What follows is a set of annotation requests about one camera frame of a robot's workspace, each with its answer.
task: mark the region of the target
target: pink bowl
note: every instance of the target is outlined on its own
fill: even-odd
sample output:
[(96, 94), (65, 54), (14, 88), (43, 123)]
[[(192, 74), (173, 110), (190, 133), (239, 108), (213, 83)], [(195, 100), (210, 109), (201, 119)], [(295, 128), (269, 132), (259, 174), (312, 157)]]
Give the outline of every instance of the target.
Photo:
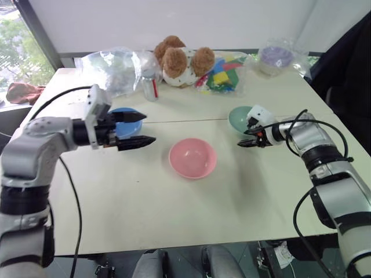
[(187, 138), (176, 143), (169, 152), (173, 169), (185, 178), (203, 178), (216, 166), (217, 155), (209, 143)]

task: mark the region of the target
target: red cloth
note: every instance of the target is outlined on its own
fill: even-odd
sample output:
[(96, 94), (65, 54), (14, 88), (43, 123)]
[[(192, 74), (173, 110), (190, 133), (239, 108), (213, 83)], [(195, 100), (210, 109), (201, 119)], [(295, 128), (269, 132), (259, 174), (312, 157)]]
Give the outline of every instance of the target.
[(26, 83), (12, 83), (9, 85), (6, 99), (10, 103), (30, 103), (34, 105), (41, 93), (44, 91), (44, 86), (34, 86)]

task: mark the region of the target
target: plastic bag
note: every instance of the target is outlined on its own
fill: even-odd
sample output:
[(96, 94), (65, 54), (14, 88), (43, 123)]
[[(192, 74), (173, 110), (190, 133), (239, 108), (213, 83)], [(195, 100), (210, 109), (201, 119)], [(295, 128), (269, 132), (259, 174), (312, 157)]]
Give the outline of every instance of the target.
[(246, 73), (253, 64), (253, 58), (242, 52), (214, 53), (214, 67), (194, 86), (204, 94), (243, 96), (246, 93)]
[(297, 70), (311, 78), (308, 52), (294, 45), (289, 39), (270, 39), (259, 49), (257, 69), (268, 76), (277, 76), (285, 70)]
[(91, 53), (76, 62), (84, 81), (98, 84), (112, 97), (134, 93), (141, 77), (138, 55), (125, 47)]

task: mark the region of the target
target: white table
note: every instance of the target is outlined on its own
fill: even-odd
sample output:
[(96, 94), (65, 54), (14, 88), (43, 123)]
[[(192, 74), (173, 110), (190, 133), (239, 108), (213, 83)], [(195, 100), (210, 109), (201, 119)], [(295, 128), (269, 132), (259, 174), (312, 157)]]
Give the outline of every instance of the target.
[[(294, 73), (270, 80), (250, 73), (248, 78), (250, 90), (245, 98), (202, 96), (191, 88), (164, 85), (155, 103), (140, 94), (114, 101), (114, 107), (128, 106), (146, 113), (141, 133), (157, 140), (139, 150), (82, 147), (63, 155), (82, 206), (80, 254), (296, 237), (293, 210), (312, 186), (304, 163), (284, 145), (238, 147), (239, 138), (225, 119), (229, 110), (239, 105), (259, 103), (278, 119), (308, 108), (317, 119), (344, 132), (354, 167), (371, 184), (370, 157), (304, 80)], [(73, 70), (59, 70), (30, 115), (45, 100), (76, 85), (80, 84)], [(41, 115), (62, 116), (65, 109), (60, 106), (69, 102), (71, 96), (66, 96)], [(80, 107), (69, 105), (64, 116), (81, 116)], [(342, 151), (341, 140), (329, 133)], [(170, 168), (170, 147), (186, 137), (201, 138), (215, 148), (218, 164), (210, 176), (190, 181)], [(60, 164), (50, 199), (56, 218), (56, 255), (72, 254), (77, 208)], [(320, 223), (310, 200), (300, 209), (298, 223), (305, 235), (334, 232)]]
[[(304, 108), (308, 108), (314, 114), (332, 114), (332, 110), (295, 72), (287, 72), (271, 79), (249, 72), (246, 78), (244, 97), (211, 96), (202, 94), (192, 87), (174, 89), (166, 84), (160, 84), (158, 101), (154, 103), (146, 101), (143, 94), (138, 92), (130, 97), (115, 98), (112, 108), (136, 108), (148, 116), (145, 122), (227, 119), (229, 111), (233, 108), (254, 104), (265, 106), (276, 116), (296, 115)], [(59, 69), (24, 122), (28, 122), (31, 115), (45, 101), (64, 90), (83, 85), (89, 84), (81, 81), (76, 69)], [(40, 115), (81, 117), (85, 99), (84, 91), (70, 93), (55, 101)]]

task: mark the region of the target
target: tree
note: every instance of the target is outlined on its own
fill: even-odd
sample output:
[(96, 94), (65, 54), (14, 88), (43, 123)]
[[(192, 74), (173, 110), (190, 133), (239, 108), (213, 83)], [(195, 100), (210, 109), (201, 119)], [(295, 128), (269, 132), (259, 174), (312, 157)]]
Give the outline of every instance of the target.
[(4, 77), (0, 78), (0, 90), (6, 90), (8, 88), (8, 80)]
[[(0, 71), (7, 69), (14, 81), (46, 85), (54, 69), (21, 19), (0, 22)], [(4, 78), (0, 79), (4, 87)]]

